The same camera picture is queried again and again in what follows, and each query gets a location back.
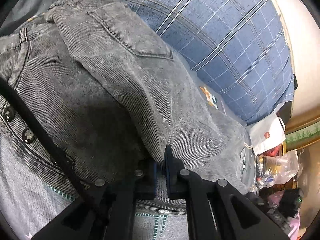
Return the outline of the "grey denim pants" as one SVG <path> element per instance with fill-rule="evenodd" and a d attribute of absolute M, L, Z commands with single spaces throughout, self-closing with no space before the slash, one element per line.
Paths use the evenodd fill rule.
<path fill-rule="evenodd" d="M 241 193 L 255 184 L 245 127 L 127 5 L 60 0 L 1 37 L 1 79 L 88 186 L 119 181 L 164 151 Z"/>

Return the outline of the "pink floral fabric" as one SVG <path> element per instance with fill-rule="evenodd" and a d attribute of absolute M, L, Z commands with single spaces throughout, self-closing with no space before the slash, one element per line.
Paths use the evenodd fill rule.
<path fill-rule="evenodd" d="M 287 234 L 289 239 L 298 238 L 302 200 L 303 191 L 300 188 L 278 191 L 267 198 L 267 215 Z"/>

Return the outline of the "clear plastic bag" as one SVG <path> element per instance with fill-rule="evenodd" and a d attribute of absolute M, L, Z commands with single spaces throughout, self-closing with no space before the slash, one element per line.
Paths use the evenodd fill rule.
<path fill-rule="evenodd" d="M 296 150 L 277 157 L 259 155 L 256 161 L 256 181 L 259 189 L 269 188 L 275 184 L 286 184 L 299 171 Z"/>

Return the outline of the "grey patterned bed sheet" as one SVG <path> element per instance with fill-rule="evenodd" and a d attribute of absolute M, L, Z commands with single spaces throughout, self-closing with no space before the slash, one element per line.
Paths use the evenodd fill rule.
<path fill-rule="evenodd" d="M 1 213 L 19 239 L 30 239 L 70 203 L 50 186 L 71 198 L 78 194 L 64 172 L 51 160 L 34 129 L 27 124 L 29 118 L 22 117 L 8 102 L 7 98 L 11 97 L 3 96 L 3 92 L 1 88 Z M 59 154 L 70 161 L 63 150 Z M 74 172 L 71 161 L 69 165 Z M 165 225 L 160 239 L 186 239 L 187 232 L 182 232 L 183 228 L 187 229 L 184 201 L 168 200 L 161 170 L 157 177 L 155 200 L 140 200 L 137 212 L 170 214 L 169 225 Z M 87 189 L 97 180 L 88 186 L 79 182 Z"/>

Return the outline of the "red plastic bag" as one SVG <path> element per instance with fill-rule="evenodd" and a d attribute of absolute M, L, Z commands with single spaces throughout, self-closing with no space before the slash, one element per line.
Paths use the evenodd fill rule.
<path fill-rule="evenodd" d="M 281 146 L 282 146 L 282 144 L 279 144 L 278 146 L 276 146 L 274 148 L 266 150 L 265 152 L 262 153 L 262 155 L 269 156 L 269 157 L 276 157 L 277 154 L 279 153 Z"/>

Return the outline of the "white paper shopping bag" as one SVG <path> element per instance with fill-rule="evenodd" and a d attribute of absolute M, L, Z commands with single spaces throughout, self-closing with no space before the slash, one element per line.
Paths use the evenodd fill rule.
<path fill-rule="evenodd" d="M 274 113 L 247 126 L 246 129 L 255 155 L 271 150 L 285 141 L 285 125 L 281 117 Z"/>

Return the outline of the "green framed picture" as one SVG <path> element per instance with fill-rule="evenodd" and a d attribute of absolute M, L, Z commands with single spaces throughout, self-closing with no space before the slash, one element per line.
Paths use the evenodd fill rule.
<path fill-rule="evenodd" d="M 286 150 L 298 150 L 319 142 L 319 121 L 286 135 Z"/>

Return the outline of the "black chair back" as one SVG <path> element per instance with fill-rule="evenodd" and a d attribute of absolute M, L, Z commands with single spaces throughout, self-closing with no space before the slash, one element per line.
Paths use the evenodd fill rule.
<path fill-rule="evenodd" d="M 292 116 L 292 109 L 293 109 L 293 100 L 295 97 L 295 91 L 298 88 L 298 82 L 296 79 L 296 75 L 292 75 L 292 79 L 290 84 L 285 92 L 285 101 L 281 105 L 279 111 L 277 112 L 277 116 L 281 117 L 284 124 L 287 124 Z"/>

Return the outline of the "blue plaid pillow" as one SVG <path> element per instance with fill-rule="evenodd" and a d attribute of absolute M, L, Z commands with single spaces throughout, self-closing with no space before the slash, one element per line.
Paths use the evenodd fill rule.
<path fill-rule="evenodd" d="M 120 0 L 248 124 L 280 109 L 290 49 L 271 0 Z"/>

